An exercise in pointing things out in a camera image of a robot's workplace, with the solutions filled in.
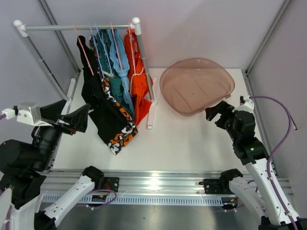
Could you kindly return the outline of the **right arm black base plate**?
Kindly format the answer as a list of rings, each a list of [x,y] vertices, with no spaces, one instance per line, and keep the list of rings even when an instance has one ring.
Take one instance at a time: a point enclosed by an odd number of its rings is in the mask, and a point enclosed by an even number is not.
[[[204,188],[205,194],[209,195],[229,195],[233,194],[219,179],[203,179],[199,182]]]

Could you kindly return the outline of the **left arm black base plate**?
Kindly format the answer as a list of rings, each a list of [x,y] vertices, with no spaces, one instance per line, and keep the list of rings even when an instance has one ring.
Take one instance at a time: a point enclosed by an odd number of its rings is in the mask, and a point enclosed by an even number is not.
[[[104,177],[101,189],[108,189],[118,192],[119,181],[119,177]]]

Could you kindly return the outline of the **orange black patterned shorts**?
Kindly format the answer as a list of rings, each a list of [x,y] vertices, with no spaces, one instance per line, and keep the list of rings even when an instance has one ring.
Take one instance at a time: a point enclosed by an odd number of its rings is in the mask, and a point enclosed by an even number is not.
[[[97,127],[98,136],[112,154],[118,155],[138,134],[138,130],[130,114],[112,95],[110,78],[102,74],[96,36],[90,36],[89,46],[93,53],[90,61],[94,76],[88,84],[95,101],[95,107],[89,115]]]

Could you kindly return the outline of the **pink wire hanger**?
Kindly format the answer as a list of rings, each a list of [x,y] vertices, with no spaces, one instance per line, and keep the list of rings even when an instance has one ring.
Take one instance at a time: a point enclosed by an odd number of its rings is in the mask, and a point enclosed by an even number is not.
[[[89,70],[91,71],[92,76],[94,76],[93,69],[92,69],[92,67],[91,67],[90,61],[89,61],[89,59],[88,59],[88,57],[87,57],[86,51],[85,51],[84,46],[83,46],[83,44],[82,44],[82,42],[81,42],[81,39],[80,39],[80,37],[79,37],[79,34],[78,34],[78,32],[77,32],[77,29],[76,29],[75,24],[73,24],[73,28],[74,28],[74,31],[75,31],[75,33],[76,33],[76,35],[77,35],[78,43],[79,43],[79,45],[81,46],[82,51],[83,51],[83,54],[84,54],[84,57],[85,57],[85,59],[86,59],[86,61],[87,61],[88,68],[89,68]]]

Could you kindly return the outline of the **light blue wire hanger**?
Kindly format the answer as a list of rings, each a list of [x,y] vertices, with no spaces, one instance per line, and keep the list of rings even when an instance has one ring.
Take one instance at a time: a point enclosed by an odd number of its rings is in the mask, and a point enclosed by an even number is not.
[[[99,51],[99,60],[101,64],[101,70],[104,74],[109,77],[113,77],[113,72],[110,65],[109,54],[104,43],[102,31],[98,29],[98,26],[95,24],[96,36],[98,40],[98,51]]]
[[[95,46],[95,50],[96,50],[96,54],[97,54],[97,60],[98,60],[98,63],[99,63],[99,70],[100,70],[100,73],[101,73],[101,77],[104,79],[105,76],[104,76],[104,73],[103,73],[103,70],[102,70],[102,65],[101,65],[100,56],[99,56],[99,50],[98,50],[98,46],[97,46],[95,35],[93,33],[92,26],[91,26],[90,23],[89,23],[89,27],[90,27],[90,30],[91,30],[91,33],[92,33],[92,40],[93,40],[93,44]]]

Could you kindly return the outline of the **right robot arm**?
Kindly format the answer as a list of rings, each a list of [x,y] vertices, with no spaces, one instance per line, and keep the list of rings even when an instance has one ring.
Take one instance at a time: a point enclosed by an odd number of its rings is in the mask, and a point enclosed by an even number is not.
[[[237,169],[221,173],[219,188],[224,193],[234,193],[259,221],[260,230],[305,230],[306,218],[293,208],[281,188],[271,165],[270,156],[263,143],[255,136],[256,120],[254,103],[241,97],[240,106],[233,107],[226,101],[205,109],[206,120],[216,115],[215,125],[225,130],[233,142],[235,155],[258,188],[255,192]]]

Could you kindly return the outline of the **teal green shorts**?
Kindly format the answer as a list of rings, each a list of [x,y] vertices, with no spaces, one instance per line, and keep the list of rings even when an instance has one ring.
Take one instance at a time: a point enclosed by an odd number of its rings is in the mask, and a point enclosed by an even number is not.
[[[111,65],[111,69],[113,72],[113,77],[108,76],[109,81],[110,81],[110,89],[111,89],[113,97],[127,110],[129,109],[129,105],[124,101],[124,97],[123,97],[124,89],[121,84],[121,78],[118,76],[117,72],[114,70],[113,61],[111,60],[111,57],[110,57],[110,49],[111,49],[112,42],[109,38],[108,30],[101,30],[101,31],[102,31],[104,43],[106,45],[106,48],[109,54],[110,65]]]

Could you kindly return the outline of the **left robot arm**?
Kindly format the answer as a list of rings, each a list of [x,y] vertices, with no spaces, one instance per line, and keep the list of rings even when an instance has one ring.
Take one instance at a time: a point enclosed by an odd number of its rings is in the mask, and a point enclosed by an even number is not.
[[[55,203],[39,209],[41,185],[62,134],[85,132],[90,105],[64,115],[65,100],[40,107],[21,103],[2,111],[6,119],[16,118],[32,126],[32,143],[10,139],[0,146],[0,197],[2,224],[12,230],[55,230],[70,210],[91,191],[104,187],[104,173],[94,166],[84,169],[78,181]]]

